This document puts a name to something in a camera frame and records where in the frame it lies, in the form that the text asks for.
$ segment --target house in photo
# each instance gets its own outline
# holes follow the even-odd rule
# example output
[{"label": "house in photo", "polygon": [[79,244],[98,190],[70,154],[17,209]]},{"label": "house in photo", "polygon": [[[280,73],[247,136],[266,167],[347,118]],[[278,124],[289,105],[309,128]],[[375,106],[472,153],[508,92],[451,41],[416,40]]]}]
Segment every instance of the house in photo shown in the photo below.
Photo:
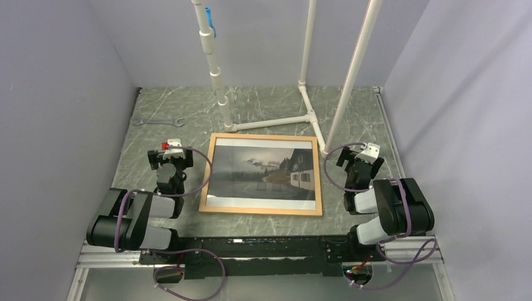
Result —
[{"label": "house in photo", "polygon": [[290,185],[306,190],[315,190],[311,149],[294,149],[290,158],[289,168]]}]

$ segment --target metal frame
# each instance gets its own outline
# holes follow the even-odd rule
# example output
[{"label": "metal frame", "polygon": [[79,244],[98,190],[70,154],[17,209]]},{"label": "metal frame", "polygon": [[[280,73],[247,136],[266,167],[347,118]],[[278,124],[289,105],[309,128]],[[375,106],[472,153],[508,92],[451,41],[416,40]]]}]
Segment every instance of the metal frame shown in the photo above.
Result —
[{"label": "metal frame", "polygon": [[[375,98],[378,102],[381,114],[384,117],[386,131],[388,132],[388,138],[390,140],[391,151],[393,154],[393,158],[395,159],[395,162],[397,164],[399,175],[401,177],[406,177],[407,175],[405,174],[403,163],[401,162],[401,159],[399,157],[399,151],[397,149],[397,145],[395,144],[395,138],[393,137],[393,132],[391,131],[390,122],[388,121],[388,116],[386,114],[385,106],[382,100],[382,95],[381,95],[382,89],[383,89],[382,87],[373,87],[373,92],[375,93]],[[452,291],[449,276],[447,275],[447,270],[445,269],[443,257],[442,257],[442,261],[438,263],[434,263],[432,265],[432,268],[434,269],[436,280],[438,281],[438,287],[440,288],[440,293],[442,294],[442,300],[455,301],[455,295],[454,295],[454,292]]]},{"label": "metal frame", "polygon": [[[411,236],[402,238],[400,240],[392,241],[384,244],[386,255],[394,260],[407,261],[411,260],[416,254],[420,246],[429,238],[433,236]],[[159,268],[166,265],[141,265],[139,264],[139,258],[143,251],[125,251],[123,253],[115,253],[114,249],[101,246],[91,246],[86,241],[83,242],[82,250],[78,263],[76,265],[76,272],[74,279],[70,287],[70,293],[68,294],[68,301],[81,300],[83,288],[90,269],[96,268]],[[421,256],[428,253],[428,250],[423,251]],[[222,259],[238,259],[238,260],[251,260],[249,258],[223,258]],[[279,260],[279,257],[263,258],[270,260]],[[343,266],[358,265],[361,262],[343,262]],[[388,265],[388,269],[391,269],[393,265],[386,261],[371,261],[372,265]],[[438,277],[438,284],[440,290],[447,285],[450,288],[448,278],[446,277],[445,270],[443,269],[443,259],[440,250],[438,249],[427,260],[417,264],[432,264],[434,267],[438,267],[437,275],[443,275]],[[446,290],[446,295],[452,296],[451,290]]]}]

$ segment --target white pvc pipe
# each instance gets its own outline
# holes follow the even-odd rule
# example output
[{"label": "white pvc pipe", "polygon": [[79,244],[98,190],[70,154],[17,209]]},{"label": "white pvc pipe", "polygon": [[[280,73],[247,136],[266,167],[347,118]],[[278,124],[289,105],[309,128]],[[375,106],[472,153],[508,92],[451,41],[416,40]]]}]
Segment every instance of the white pvc pipe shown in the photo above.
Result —
[{"label": "white pvc pipe", "polygon": [[319,150],[320,152],[323,152],[325,147],[325,140],[323,139],[323,135],[321,134],[321,129],[319,128],[316,113],[314,109],[312,109],[312,104],[311,100],[309,99],[309,94],[307,93],[307,88],[305,86],[299,86],[299,91],[303,96],[303,102],[305,103],[305,107],[307,107],[307,114],[311,116],[310,123],[312,125],[312,128],[314,129],[314,133],[317,138],[317,144],[319,145]]},{"label": "white pvc pipe", "polygon": [[213,87],[218,99],[218,107],[220,108],[220,112],[223,117],[223,125],[225,126],[225,130],[229,131],[233,128],[233,122],[231,121],[230,116],[229,98],[225,96],[225,86],[223,85],[220,66],[218,65],[218,60],[215,56],[214,32],[212,28],[209,27],[209,21],[207,20],[207,14],[205,13],[203,0],[192,0],[192,3],[194,4],[194,9],[196,10],[201,45],[203,47],[203,52],[205,52],[207,55],[211,81],[213,82]]},{"label": "white pvc pipe", "polygon": [[309,56],[311,53],[312,30],[314,29],[314,18],[316,16],[316,1],[309,1],[309,14],[307,16],[307,31],[305,32],[305,46],[303,46],[303,62],[301,63],[301,76],[299,85],[305,85],[307,80],[307,67],[309,66]]},{"label": "white pvc pipe", "polygon": [[371,32],[375,26],[377,20],[377,15],[379,14],[379,9],[381,8],[383,0],[370,0],[368,8],[366,10],[366,15],[364,16],[364,21],[362,23],[362,28],[360,29],[360,34],[358,35],[358,41],[353,52],[353,58],[351,59],[351,64],[349,66],[349,71],[344,83],[344,88],[342,89],[342,94],[340,95],[340,101],[338,102],[338,108],[334,114],[334,120],[332,121],[331,132],[327,138],[327,143],[325,144],[325,149],[323,154],[327,154],[331,150],[331,144],[334,140],[334,136],[338,131],[338,128],[341,125],[342,118],[344,116],[344,111],[349,102],[351,96],[351,91],[353,89],[354,81],[358,70],[360,69],[360,64],[366,53],[368,47],[368,42],[370,40]]},{"label": "white pvc pipe", "polygon": [[238,130],[257,129],[259,127],[271,127],[273,125],[310,122],[310,119],[311,119],[310,115],[305,115],[305,116],[289,117],[289,118],[282,118],[282,119],[249,122],[247,124],[234,124],[233,128],[229,130],[229,132],[236,132]]}]

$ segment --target gray wall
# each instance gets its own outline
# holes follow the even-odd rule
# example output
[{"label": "gray wall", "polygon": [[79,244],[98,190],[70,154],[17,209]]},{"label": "gray wall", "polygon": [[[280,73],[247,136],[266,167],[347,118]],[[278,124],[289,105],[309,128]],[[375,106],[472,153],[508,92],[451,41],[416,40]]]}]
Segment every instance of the gray wall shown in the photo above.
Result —
[{"label": "gray wall", "polygon": [[385,85],[457,300],[532,300],[532,4],[431,1]]},{"label": "gray wall", "polygon": [[135,88],[85,0],[0,2],[0,300],[65,300]]},{"label": "gray wall", "polygon": [[[136,85],[211,85],[190,0],[90,0]],[[296,85],[309,0],[206,1],[227,85]],[[320,0],[308,85],[342,85],[368,0]],[[384,1],[357,85],[386,82],[428,0]]]}]

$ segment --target wrench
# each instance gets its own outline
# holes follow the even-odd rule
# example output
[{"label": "wrench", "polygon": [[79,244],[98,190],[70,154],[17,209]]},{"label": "wrench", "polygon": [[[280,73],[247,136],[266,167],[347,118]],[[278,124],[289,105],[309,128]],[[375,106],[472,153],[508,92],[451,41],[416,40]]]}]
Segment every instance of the wrench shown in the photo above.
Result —
[{"label": "wrench", "polygon": [[176,119],[166,119],[166,120],[156,120],[156,119],[142,119],[139,117],[133,118],[131,120],[132,125],[141,125],[141,124],[169,124],[169,125],[175,125],[177,127],[182,127],[184,124],[180,124],[179,121],[183,118],[176,118]]}]

